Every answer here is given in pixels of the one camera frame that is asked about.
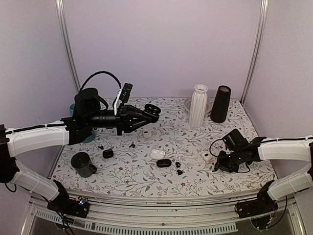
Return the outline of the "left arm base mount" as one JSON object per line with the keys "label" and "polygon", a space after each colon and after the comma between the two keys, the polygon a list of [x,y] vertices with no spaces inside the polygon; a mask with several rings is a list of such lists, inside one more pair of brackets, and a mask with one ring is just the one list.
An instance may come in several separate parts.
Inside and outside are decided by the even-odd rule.
{"label": "left arm base mount", "polygon": [[56,184],[59,194],[54,200],[48,202],[47,208],[59,214],[87,218],[90,208],[88,198],[79,196],[75,199],[70,199],[63,185],[56,180],[53,180],[53,182]]}

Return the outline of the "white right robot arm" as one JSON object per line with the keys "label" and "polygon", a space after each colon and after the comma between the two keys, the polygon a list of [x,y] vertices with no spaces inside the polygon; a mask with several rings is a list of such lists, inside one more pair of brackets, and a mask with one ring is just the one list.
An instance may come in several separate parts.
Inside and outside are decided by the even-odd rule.
{"label": "white right robot arm", "polygon": [[229,173],[237,173],[239,165],[249,165],[252,162],[297,160],[308,163],[302,169],[264,185],[258,193],[258,199],[253,202],[253,209],[256,213],[264,213],[271,207],[272,201],[313,186],[312,136],[300,138],[257,137],[248,142],[243,137],[234,137],[228,134],[222,138],[222,141],[230,153],[220,151],[215,168]]}

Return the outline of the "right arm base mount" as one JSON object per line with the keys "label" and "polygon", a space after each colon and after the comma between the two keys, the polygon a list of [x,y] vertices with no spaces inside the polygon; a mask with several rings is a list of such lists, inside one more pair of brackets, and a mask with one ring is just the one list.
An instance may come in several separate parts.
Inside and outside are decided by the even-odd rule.
{"label": "right arm base mount", "polygon": [[276,201],[272,200],[268,195],[269,186],[273,182],[274,180],[267,182],[257,193],[256,199],[238,202],[235,205],[234,210],[239,218],[256,216],[267,212],[273,212],[278,209]]}

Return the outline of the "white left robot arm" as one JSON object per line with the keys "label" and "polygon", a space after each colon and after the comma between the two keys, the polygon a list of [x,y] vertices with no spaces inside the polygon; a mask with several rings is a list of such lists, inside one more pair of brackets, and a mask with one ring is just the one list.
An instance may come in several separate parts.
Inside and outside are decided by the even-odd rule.
{"label": "white left robot arm", "polygon": [[62,184],[53,182],[30,170],[16,160],[25,152],[51,146],[65,146],[82,143],[91,136],[93,128],[116,129],[117,135],[131,133],[149,123],[156,123],[161,109],[146,104],[144,109],[128,105],[132,86],[126,83],[119,90],[110,110],[96,88],[81,90],[74,98],[73,115],[60,121],[20,129],[0,127],[0,181],[16,184],[30,192],[37,193],[61,212],[69,212],[73,203]]}

